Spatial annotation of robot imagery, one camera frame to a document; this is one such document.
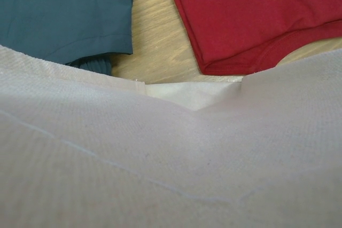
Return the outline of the beige canvas bag orange handles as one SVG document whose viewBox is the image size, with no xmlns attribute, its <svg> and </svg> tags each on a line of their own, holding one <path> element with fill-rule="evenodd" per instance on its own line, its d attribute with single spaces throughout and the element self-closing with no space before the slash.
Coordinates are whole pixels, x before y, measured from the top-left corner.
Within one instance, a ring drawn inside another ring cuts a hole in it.
<svg viewBox="0 0 342 228">
<path fill-rule="evenodd" d="M 1 227 L 341 227 L 341 51 L 146 85 L 1 47 Z"/>
</svg>

